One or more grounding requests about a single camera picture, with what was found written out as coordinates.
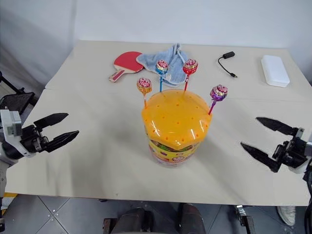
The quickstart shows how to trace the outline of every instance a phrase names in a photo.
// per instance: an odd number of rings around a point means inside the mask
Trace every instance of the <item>paddle handle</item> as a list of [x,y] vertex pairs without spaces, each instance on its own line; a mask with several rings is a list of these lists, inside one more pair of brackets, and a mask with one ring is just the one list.
[[118,71],[116,71],[114,74],[112,74],[109,77],[109,80],[111,82],[116,82],[122,76],[122,74],[124,74],[124,73],[125,73],[125,70],[119,69]]

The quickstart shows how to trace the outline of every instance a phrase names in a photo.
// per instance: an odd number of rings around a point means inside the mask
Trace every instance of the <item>charger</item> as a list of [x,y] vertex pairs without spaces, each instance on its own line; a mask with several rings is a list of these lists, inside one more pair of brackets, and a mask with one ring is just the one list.
[[234,73],[229,72],[228,70],[226,70],[226,69],[222,66],[222,64],[220,63],[220,59],[228,59],[228,58],[233,57],[234,55],[235,55],[235,53],[234,53],[233,51],[228,52],[228,53],[222,55],[222,57],[220,57],[220,58],[218,59],[218,63],[220,64],[220,66],[221,66],[227,73],[230,74],[231,77],[237,78],[237,75],[235,75]]

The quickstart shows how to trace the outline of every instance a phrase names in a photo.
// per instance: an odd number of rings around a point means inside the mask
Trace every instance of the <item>ping pong paddle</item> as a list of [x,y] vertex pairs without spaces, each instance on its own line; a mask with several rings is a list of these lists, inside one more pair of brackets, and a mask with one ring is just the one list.
[[114,61],[114,66],[117,71],[109,77],[109,80],[116,82],[122,74],[136,73],[143,69],[143,65],[137,62],[137,57],[141,55],[140,52],[130,51],[118,56]]

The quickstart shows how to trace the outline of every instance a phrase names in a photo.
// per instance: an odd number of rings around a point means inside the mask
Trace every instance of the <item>lollipop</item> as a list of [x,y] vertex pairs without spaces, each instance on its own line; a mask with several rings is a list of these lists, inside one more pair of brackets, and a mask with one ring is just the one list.
[[139,91],[143,93],[144,108],[146,109],[146,96],[145,95],[152,90],[151,81],[147,78],[140,78],[138,79],[136,86],[137,86],[137,89],[139,89]]
[[198,63],[196,62],[195,59],[189,59],[189,60],[187,60],[187,61],[184,63],[184,65],[183,65],[183,71],[184,71],[185,74],[187,75],[187,77],[186,77],[186,79],[185,79],[184,90],[186,90],[187,83],[189,82],[189,79],[190,79],[190,75],[196,72],[197,66],[198,66]]
[[166,74],[168,71],[168,63],[164,60],[159,60],[156,64],[156,72],[160,74],[160,88],[159,91],[162,91],[162,75]]
[[217,101],[222,101],[228,94],[228,88],[223,86],[223,85],[218,85],[218,86],[215,86],[211,92],[210,92],[210,96],[212,97],[213,99],[213,103],[211,105],[211,108],[209,110],[209,115],[211,113],[211,111],[213,110],[213,107],[215,106],[216,102]]

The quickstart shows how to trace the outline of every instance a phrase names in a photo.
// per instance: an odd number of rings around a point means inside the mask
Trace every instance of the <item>orange lid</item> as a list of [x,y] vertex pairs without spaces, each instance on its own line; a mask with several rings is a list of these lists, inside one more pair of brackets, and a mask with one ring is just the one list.
[[197,94],[171,89],[154,94],[142,118],[150,139],[180,150],[203,141],[212,119],[208,111]]

